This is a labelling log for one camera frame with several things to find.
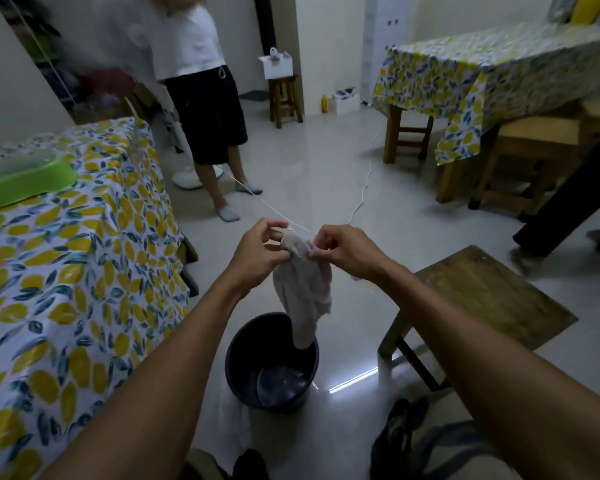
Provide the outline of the low wooden stool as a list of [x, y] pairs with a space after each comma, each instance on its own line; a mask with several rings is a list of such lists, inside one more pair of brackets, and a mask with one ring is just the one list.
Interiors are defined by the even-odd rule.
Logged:
[[[466, 314], [533, 351], [578, 322], [565, 306], [475, 245], [415, 275]], [[408, 345], [406, 337], [412, 329], [405, 313], [398, 312], [377, 349], [377, 371], [389, 374], [405, 363], [429, 391], [449, 388], [446, 376], [437, 380], [421, 361], [426, 347], [414, 349]]]

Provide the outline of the patterned dark shorts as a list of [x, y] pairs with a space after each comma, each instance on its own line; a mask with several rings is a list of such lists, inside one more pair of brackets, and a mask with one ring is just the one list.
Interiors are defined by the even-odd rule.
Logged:
[[522, 480], [452, 388], [396, 401], [370, 460], [371, 480]]

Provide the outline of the white drawer cabinet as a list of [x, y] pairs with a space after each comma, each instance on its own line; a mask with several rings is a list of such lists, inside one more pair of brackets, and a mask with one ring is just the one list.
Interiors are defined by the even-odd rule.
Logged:
[[420, 0], [365, 0], [360, 99], [371, 104], [389, 50], [410, 42]]

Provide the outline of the yellow cushion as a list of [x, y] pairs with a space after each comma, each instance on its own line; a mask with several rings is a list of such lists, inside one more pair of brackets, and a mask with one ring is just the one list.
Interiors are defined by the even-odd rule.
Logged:
[[591, 25], [600, 15], [600, 0], [576, 0], [568, 20], [570, 25]]

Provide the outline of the person's left hand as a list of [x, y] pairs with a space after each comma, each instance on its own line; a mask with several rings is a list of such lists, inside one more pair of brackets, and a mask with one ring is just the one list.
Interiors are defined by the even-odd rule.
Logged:
[[283, 231], [287, 228], [284, 219], [262, 218], [243, 234], [226, 270], [241, 297], [259, 286], [278, 266], [267, 262], [266, 247], [282, 247]]

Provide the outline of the black plastic bucket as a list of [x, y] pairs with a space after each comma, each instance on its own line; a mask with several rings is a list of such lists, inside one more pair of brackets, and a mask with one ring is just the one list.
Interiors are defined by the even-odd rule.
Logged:
[[274, 312], [257, 316], [235, 334], [224, 372], [231, 392], [243, 405], [289, 414], [306, 402], [319, 359], [317, 339], [307, 348], [297, 348], [289, 316]]

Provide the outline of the green plastic basin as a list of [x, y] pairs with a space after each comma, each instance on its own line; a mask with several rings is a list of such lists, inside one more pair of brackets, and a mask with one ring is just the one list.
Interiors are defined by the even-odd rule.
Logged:
[[78, 174], [67, 159], [46, 148], [0, 151], [0, 208], [71, 187]]

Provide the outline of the pale grey wet cloth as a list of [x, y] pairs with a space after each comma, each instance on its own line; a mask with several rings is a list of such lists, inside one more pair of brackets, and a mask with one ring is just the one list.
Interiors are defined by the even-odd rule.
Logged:
[[290, 259], [275, 267], [272, 281], [291, 321], [293, 345], [303, 350], [314, 342], [320, 318], [331, 313], [331, 265], [311, 260], [315, 246], [293, 230], [284, 231], [280, 247]]

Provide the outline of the small dark wooden stool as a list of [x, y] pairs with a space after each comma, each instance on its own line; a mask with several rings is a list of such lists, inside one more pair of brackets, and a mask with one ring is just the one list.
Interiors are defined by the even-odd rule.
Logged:
[[298, 76], [269, 79], [269, 117], [277, 129], [282, 128], [282, 117], [296, 118], [299, 123], [304, 122], [303, 110], [299, 105], [299, 92], [297, 89]]

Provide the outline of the person's right hand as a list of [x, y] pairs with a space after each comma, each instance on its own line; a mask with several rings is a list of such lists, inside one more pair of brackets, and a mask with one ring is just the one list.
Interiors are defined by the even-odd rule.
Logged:
[[313, 246], [313, 250], [339, 247], [342, 260], [326, 263], [360, 280], [379, 283], [380, 279], [395, 265], [395, 261], [387, 256], [362, 229], [351, 225], [323, 225], [313, 240]]

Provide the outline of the wooden chair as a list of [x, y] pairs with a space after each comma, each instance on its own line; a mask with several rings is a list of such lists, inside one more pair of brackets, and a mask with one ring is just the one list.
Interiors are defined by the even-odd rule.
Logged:
[[[541, 208], [546, 193], [557, 186], [576, 161], [581, 144], [580, 129], [580, 119], [556, 116], [529, 116], [502, 124], [488, 149], [486, 164], [468, 208], [477, 210], [485, 201], [517, 212], [519, 220], [528, 221]], [[518, 170], [505, 173], [510, 180], [528, 183], [522, 193], [494, 188], [497, 165], [506, 158], [541, 163], [531, 175]]]

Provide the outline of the wooden table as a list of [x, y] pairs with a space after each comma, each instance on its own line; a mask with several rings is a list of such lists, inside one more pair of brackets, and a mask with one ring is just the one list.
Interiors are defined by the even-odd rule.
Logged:
[[[435, 118], [427, 117], [426, 126], [405, 126], [402, 124], [402, 115], [407, 112], [396, 105], [390, 105], [388, 109], [386, 132], [384, 140], [383, 162], [386, 165], [395, 163], [399, 148], [407, 148], [414, 152], [418, 162], [418, 171], [424, 168], [430, 153], [433, 126]], [[454, 199], [459, 188], [461, 176], [463, 174], [465, 163], [453, 162], [441, 166], [441, 176], [438, 183], [436, 201], [439, 204], [446, 204]]]

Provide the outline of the white open box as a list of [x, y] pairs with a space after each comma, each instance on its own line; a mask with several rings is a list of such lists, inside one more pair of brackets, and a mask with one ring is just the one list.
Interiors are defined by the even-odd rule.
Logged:
[[285, 50], [271, 47], [269, 53], [258, 57], [265, 80], [281, 79], [294, 74], [293, 58]]

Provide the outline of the person's left forearm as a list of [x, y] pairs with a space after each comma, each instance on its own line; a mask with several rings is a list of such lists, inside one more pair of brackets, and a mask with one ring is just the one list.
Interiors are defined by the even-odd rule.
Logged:
[[176, 480], [226, 326], [261, 282], [225, 270], [39, 480]]

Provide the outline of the person's right forearm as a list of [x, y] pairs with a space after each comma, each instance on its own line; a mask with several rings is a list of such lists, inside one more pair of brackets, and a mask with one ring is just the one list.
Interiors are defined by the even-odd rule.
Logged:
[[600, 480], [600, 396], [384, 258], [369, 280], [411, 322], [488, 439], [527, 480]]

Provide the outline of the white floor box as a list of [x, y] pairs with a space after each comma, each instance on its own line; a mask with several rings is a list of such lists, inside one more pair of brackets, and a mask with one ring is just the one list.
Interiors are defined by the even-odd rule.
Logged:
[[328, 99], [328, 111], [336, 116], [359, 112], [360, 95], [355, 87], [338, 89]]

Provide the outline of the lemon print tablecloth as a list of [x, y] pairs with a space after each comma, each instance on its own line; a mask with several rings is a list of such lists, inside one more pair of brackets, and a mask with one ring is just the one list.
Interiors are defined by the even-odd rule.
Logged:
[[121, 118], [5, 143], [76, 183], [0, 208], [0, 480], [31, 480], [187, 311], [152, 131]]
[[387, 51], [372, 104], [447, 120], [438, 165], [480, 153], [495, 125], [600, 95], [600, 25], [521, 23]]

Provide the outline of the cluttered storage shelf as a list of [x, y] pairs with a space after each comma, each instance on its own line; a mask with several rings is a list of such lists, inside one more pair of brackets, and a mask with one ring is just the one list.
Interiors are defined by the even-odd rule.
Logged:
[[0, 0], [0, 15], [78, 125], [138, 115], [151, 121], [161, 104], [117, 55], [128, 0]]

